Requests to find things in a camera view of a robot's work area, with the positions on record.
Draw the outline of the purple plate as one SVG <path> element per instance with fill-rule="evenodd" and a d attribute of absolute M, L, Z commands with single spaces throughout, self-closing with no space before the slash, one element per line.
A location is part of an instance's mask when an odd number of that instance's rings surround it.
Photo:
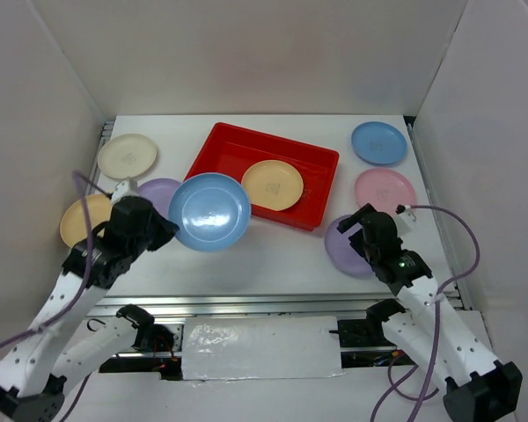
<path fill-rule="evenodd" d="M 154 178 L 138 186 L 138 194 L 149 200 L 156 211 L 168 219 L 168 210 L 173 195 L 181 183 L 173 178 Z"/>
<path fill-rule="evenodd" d="M 329 224 L 324 237 L 326 253 L 334 267 L 348 276 L 354 278 L 373 276 L 370 265 L 351 247 L 348 239 L 361 226 L 357 224 L 343 234 L 337 229 L 338 224 L 348 217 L 349 215 L 341 215 Z"/>

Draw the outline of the pink plate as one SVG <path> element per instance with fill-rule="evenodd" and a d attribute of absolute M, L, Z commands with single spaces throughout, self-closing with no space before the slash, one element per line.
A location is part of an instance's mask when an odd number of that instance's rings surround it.
<path fill-rule="evenodd" d="M 416 191 L 410 181 L 399 172 L 374 168 L 362 172 L 355 181 L 356 204 L 371 204 L 377 211 L 395 215 L 399 205 L 414 205 Z"/>

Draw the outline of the yellow plate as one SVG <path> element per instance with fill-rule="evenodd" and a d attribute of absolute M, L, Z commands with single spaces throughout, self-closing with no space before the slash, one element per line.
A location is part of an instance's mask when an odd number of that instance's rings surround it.
<path fill-rule="evenodd" d="M 101 193 L 85 197 L 88 207 L 91 227 L 94 229 L 101 222 L 106 222 L 111 214 L 111 201 Z M 80 200 L 73 203 L 64 213 L 60 223 L 61 239 L 68 247 L 73 247 L 87 237 L 84 209 Z"/>
<path fill-rule="evenodd" d="M 304 181 L 299 171 L 284 161 L 260 161 L 241 180 L 251 203 L 274 211 L 294 206 L 302 197 Z"/>

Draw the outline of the cream white plate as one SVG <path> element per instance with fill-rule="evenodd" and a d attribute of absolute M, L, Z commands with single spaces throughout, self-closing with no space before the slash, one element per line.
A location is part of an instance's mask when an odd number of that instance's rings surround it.
<path fill-rule="evenodd" d="M 151 138 L 125 134 L 116 136 L 100 149 L 97 164 L 109 178 L 136 178 L 155 163 L 157 156 L 158 147 Z"/>

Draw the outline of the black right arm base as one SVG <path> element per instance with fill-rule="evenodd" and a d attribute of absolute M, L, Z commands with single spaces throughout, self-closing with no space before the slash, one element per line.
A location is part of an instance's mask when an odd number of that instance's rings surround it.
<path fill-rule="evenodd" d="M 366 319 L 339 319 L 330 333 L 339 339 L 343 368 L 387 367 L 398 355 L 397 346 Z"/>

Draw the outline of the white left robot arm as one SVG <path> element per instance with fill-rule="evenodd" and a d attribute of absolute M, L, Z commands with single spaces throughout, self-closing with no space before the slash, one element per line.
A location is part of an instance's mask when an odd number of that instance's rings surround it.
<path fill-rule="evenodd" d="M 154 317 L 136 305 L 120 308 L 105 326 L 73 347 L 67 344 L 89 311 L 146 251 L 168 244 L 179 227 L 145 198 L 116 202 L 107 221 L 88 226 L 30 327 L 0 348 L 0 412 L 12 421 L 51 421 L 65 397 L 112 355 L 149 349 Z"/>

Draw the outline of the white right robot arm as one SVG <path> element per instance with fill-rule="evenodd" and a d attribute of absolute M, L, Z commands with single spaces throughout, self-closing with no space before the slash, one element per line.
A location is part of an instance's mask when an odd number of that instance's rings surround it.
<path fill-rule="evenodd" d="M 399 205 L 389 215 L 366 204 L 337 225 L 393 295 L 368 308 L 366 335 L 375 344 L 395 344 L 424 371 L 410 420 L 435 386 L 450 420 L 497 421 L 517 408 L 523 375 L 515 363 L 501 362 L 450 304 L 444 289 L 457 278 L 438 282 L 422 257 L 404 248 L 416 209 Z"/>

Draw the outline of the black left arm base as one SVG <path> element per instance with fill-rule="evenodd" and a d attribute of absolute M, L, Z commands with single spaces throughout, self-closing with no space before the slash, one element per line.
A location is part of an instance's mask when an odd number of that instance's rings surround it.
<path fill-rule="evenodd" d="M 163 380 L 182 379 L 183 324 L 156 324 L 150 343 L 117 353 L 100 366 L 101 374 L 153 373 Z"/>

